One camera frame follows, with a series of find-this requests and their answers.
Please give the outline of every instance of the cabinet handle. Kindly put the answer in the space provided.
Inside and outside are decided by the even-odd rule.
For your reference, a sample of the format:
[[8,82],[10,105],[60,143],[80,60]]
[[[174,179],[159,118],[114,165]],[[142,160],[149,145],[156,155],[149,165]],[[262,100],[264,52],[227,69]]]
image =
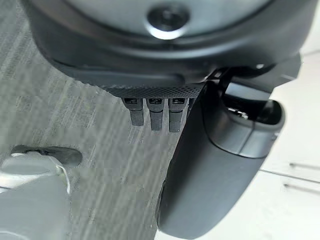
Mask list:
[[290,162],[289,165],[292,168],[297,168],[298,167],[298,168],[304,168],[304,169],[311,169],[311,170],[320,171],[320,166],[300,164],[300,163],[295,163],[295,162]]
[[319,190],[306,188],[306,187],[302,187],[302,186],[296,186],[296,185],[287,184],[287,183],[283,184],[283,186],[285,186],[287,189],[294,189],[294,190],[302,191],[305,193],[316,194],[316,195],[320,196]]

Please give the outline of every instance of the round knob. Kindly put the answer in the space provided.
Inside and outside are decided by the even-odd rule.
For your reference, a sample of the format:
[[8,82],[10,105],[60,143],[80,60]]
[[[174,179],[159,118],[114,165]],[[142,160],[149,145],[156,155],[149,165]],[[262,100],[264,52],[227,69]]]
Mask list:
[[154,37],[171,40],[184,34],[189,19],[189,11],[179,4],[160,5],[149,11],[146,27]]

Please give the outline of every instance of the white cabinet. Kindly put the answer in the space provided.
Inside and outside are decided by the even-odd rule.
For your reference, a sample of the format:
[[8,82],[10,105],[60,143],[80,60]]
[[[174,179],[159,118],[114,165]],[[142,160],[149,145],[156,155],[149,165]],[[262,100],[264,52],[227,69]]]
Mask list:
[[[155,240],[177,240],[157,232]],[[198,240],[319,240],[320,184],[259,171],[227,216]]]
[[283,104],[286,121],[261,169],[320,182],[320,54],[303,62],[298,79],[271,96]]

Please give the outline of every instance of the black mesh fabric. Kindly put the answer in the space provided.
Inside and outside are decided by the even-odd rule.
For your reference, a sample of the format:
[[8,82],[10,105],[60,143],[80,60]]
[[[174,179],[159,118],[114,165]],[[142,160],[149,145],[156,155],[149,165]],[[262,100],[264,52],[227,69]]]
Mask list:
[[148,87],[148,88],[113,87],[113,88],[104,88],[104,89],[107,92],[119,98],[195,99],[198,97],[203,86],[204,86],[203,83],[198,83],[198,84],[189,84],[182,87]]

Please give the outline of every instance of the white wall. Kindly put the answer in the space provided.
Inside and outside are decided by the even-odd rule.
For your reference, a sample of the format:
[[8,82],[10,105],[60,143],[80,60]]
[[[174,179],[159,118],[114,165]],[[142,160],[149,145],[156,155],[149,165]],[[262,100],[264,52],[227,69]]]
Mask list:
[[320,51],[320,3],[318,3],[310,34],[301,50],[302,54]]

